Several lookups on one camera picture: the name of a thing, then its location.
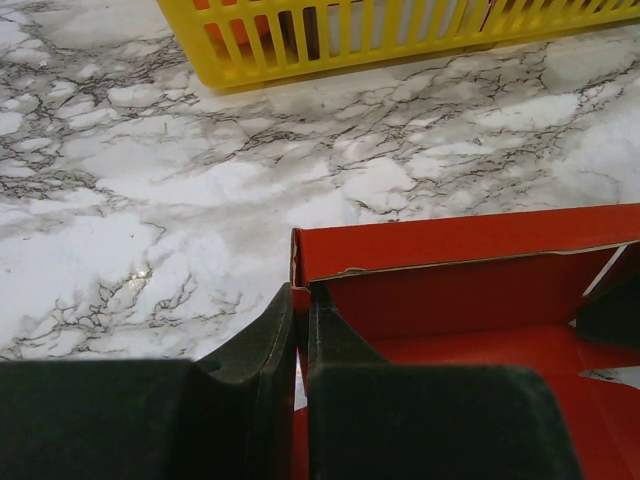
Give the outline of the yellow plastic shopping basket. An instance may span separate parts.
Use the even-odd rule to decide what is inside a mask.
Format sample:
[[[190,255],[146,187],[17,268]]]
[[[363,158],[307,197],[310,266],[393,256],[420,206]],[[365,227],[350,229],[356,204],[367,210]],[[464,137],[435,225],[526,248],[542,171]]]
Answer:
[[[214,89],[583,30],[639,17],[636,1],[161,1]]]

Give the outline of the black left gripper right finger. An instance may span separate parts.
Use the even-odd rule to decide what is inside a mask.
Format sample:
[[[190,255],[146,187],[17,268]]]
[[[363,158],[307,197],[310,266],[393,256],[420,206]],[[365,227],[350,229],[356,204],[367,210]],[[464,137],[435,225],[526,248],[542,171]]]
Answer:
[[[556,399],[534,371],[398,365],[311,294],[309,473],[314,479],[579,479]]]

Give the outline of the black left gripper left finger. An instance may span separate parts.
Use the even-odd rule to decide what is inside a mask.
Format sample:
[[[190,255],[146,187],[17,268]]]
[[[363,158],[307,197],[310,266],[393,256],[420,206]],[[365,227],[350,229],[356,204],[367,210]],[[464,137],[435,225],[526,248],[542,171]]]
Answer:
[[[286,479],[296,346],[291,289],[197,360],[1,366],[5,479]]]

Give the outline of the red paper box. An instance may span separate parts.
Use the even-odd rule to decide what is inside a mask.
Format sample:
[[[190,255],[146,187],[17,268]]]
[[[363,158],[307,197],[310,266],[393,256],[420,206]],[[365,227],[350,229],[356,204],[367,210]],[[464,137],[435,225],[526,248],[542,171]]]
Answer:
[[[307,395],[311,294],[398,365],[527,368],[551,389],[583,471],[639,475],[639,391],[591,372],[635,367],[639,349],[578,336],[580,308],[639,278],[635,204],[297,229],[291,283]],[[309,473],[308,398],[292,475]]]

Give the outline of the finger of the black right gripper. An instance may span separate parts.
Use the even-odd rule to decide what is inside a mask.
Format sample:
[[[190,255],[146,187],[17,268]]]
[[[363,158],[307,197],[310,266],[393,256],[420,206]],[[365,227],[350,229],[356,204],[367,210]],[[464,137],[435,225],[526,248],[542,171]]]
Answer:
[[[589,300],[578,311],[579,337],[639,349],[639,278],[631,277]]]

